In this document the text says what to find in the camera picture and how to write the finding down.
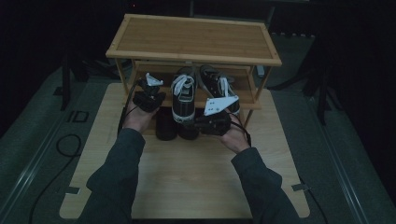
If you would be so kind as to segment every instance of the shelf top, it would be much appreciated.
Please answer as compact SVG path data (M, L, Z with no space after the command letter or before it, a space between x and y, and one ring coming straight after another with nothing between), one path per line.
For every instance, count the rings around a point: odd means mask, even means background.
M126 14L106 56L280 66L263 23Z

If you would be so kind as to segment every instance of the person's left hand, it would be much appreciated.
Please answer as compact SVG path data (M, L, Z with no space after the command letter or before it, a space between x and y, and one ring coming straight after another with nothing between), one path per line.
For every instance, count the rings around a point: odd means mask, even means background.
M148 128L152 116L154 116L158 110L159 108L155 109L151 113L148 113L140 109L131 101L128 105L128 110L126 113L130 111L131 112L125 117L122 128L135 129L138 132L143 133Z

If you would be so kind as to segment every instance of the hand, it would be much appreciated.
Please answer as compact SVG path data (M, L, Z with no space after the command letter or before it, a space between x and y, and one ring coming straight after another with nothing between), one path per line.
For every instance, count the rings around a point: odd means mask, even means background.
M241 123L239 122L238 118L235 115L230 114L230 117L231 117L231 121L241 125ZM236 154L250 147L244 131L233 124L231 124L231 129L223 136L217 136L217 135L216 136L213 135L213 136L218 138L224 146L226 146L228 149L230 149Z
M148 113L136 106L131 100L126 111L128 115L125 117L122 128L135 129L138 132L143 133L148 128L152 116L157 113L158 109L159 107L151 113Z

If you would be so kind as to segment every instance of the floor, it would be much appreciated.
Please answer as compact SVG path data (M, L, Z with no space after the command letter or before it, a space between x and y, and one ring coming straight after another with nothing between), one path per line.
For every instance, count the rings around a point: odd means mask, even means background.
M312 38L303 36L272 38L283 65L273 69L267 86L294 76L312 43ZM57 148L71 155L83 148L106 85L115 81L93 70L87 83L72 80L72 100L60 111L61 97L53 92L62 85L61 70L47 78L0 140L0 223L74 222L59 217L59 208L78 158L62 156ZM301 93L305 82L272 91L297 171L310 188L305 195L311 214L302 223L396 223L396 209L347 115L328 101L327 125L320 125L317 97ZM77 135L81 144L75 136L64 138L69 134ZM249 223L205 219L137 222Z

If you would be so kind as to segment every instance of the sleeve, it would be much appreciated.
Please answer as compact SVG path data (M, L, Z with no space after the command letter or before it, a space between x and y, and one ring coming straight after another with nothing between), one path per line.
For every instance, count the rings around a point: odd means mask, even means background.
M120 131L105 163L88 179L92 193L77 223L132 223L138 164L145 144L138 131Z
M282 176L268 169L255 147L232 159L253 216L253 223L300 223L291 201L281 188Z

